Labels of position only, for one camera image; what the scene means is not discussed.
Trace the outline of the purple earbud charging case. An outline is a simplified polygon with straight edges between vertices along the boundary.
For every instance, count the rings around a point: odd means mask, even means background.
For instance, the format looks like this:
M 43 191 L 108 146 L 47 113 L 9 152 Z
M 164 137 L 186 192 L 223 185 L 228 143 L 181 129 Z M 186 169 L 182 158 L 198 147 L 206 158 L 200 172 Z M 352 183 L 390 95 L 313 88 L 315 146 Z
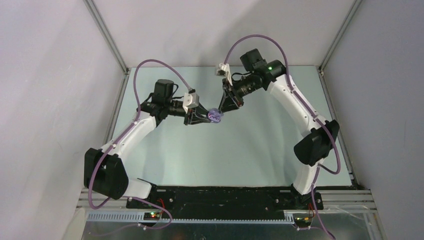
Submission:
M 220 123 L 223 116 L 224 116 L 224 113 L 217 108 L 211 108 L 208 110 L 208 113 L 207 113 L 207 118 L 210 120 L 211 123 L 215 123 L 215 124 Z

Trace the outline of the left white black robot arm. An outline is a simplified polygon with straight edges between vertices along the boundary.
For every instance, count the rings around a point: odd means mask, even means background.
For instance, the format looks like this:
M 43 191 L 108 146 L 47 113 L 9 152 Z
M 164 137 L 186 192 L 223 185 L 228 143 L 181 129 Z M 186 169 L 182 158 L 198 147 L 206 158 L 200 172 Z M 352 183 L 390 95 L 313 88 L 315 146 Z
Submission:
M 154 91 L 138 107 L 127 127 L 99 149 L 89 148 L 84 155 L 84 186 L 110 199 L 138 198 L 145 208 L 153 208 L 158 194 L 152 184 L 131 178 L 128 156 L 150 132 L 168 116 L 182 117 L 184 125 L 211 123 L 213 111 L 199 102 L 195 91 L 174 97 L 177 85 L 168 79 L 156 81 Z

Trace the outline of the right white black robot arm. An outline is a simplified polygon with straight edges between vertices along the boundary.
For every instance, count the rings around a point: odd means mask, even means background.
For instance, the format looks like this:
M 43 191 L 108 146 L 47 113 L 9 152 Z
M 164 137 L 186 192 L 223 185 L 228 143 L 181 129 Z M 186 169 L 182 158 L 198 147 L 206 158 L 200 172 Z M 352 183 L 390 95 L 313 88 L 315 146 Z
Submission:
M 328 121 L 319 114 L 295 85 L 292 76 L 279 60 L 267 62 L 257 49 L 240 57 L 246 74 L 233 80 L 230 66 L 220 63 L 215 71 L 223 77 L 223 96 L 219 104 L 222 113 L 238 110 L 244 105 L 244 97 L 264 89 L 288 112 L 302 135 L 293 150 L 302 163 L 293 183 L 291 204 L 304 209 L 311 202 L 310 192 L 317 181 L 317 170 L 335 148 L 340 126 L 336 120 Z

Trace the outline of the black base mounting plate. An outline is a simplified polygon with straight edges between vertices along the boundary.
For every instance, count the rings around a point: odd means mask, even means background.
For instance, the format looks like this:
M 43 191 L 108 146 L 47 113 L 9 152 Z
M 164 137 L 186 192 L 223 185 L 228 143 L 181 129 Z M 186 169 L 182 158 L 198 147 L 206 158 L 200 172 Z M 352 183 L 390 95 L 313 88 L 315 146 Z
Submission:
M 276 219 L 284 211 L 323 210 L 321 194 L 301 195 L 292 186 L 155 186 L 147 203 L 128 200 L 128 209 L 152 209 L 153 204 L 168 210 L 172 218 Z

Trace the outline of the right aluminium frame post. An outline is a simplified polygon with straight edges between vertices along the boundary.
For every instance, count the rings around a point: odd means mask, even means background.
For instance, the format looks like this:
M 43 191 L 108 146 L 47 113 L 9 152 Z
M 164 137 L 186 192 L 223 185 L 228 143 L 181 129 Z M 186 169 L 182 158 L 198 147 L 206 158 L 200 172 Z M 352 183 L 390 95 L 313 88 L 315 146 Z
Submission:
M 336 51 L 339 43 L 341 42 L 343 36 L 345 35 L 346 31 L 348 30 L 352 20 L 354 19 L 357 11 L 359 10 L 360 6 L 362 5 L 363 0 L 354 0 L 352 5 L 350 6 L 346 16 L 344 17 L 339 29 L 337 30 L 329 48 L 327 49 L 320 65 L 318 66 L 319 74 L 321 76 L 324 76 L 325 69 L 330 62 L 334 52 Z

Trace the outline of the aluminium frame post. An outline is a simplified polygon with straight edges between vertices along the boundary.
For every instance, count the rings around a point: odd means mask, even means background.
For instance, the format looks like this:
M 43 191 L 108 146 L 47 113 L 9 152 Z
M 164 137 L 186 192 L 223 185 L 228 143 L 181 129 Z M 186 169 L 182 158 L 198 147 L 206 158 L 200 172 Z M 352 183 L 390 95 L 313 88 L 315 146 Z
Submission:
M 116 44 L 98 6 L 94 0 L 83 0 L 88 12 L 90 13 L 92 19 L 94 20 L 100 34 L 102 35 L 107 47 L 112 53 L 115 61 L 117 62 L 119 68 L 124 74 L 127 74 L 129 68 L 125 63 L 125 60 Z
M 327 49 L 320 65 L 318 66 L 319 74 L 321 76 L 324 76 L 325 69 L 330 62 L 334 52 L 336 51 L 339 43 L 341 42 L 343 36 L 345 35 L 346 31 L 348 30 L 352 20 L 354 19 L 357 11 L 359 10 L 360 6 L 362 5 L 363 0 L 354 0 L 352 5 L 350 6 L 346 16 L 344 17 L 339 29 L 337 30 L 329 48 Z

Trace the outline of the aluminium front frame rail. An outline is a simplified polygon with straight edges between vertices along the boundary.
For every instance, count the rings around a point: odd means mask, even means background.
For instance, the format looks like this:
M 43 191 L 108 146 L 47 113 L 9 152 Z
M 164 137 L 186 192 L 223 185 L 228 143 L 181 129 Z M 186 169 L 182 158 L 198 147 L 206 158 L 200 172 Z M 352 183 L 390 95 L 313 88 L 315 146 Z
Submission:
M 317 192 L 321 195 L 324 213 L 377 213 L 377 206 L 370 190 L 318 189 Z M 94 193 L 94 204 L 101 204 L 105 199 L 105 196 Z M 126 202 L 125 199 L 109 200 L 103 207 L 93 210 L 88 203 L 88 190 L 83 188 L 75 211 L 79 209 L 86 211 L 131 211 L 131 209 L 126 208 Z

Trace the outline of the left aluminium frame post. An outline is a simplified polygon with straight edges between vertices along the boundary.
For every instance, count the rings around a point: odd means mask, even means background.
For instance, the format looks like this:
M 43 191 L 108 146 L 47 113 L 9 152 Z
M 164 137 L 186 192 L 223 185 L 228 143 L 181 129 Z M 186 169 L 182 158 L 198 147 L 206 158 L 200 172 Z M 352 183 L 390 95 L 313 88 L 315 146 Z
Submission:
M 117 62 L 119 68 L 124 74 L 127 74 L 129 68 L 125 63 L 125 60 L 116 44 L 98 6 L 94 0 L 83 0 L 88 12 L 90 13 L 92 19 L 94 20 L 100 34 L 102 35 L 107 47 L 112 53 L 115 61 Z

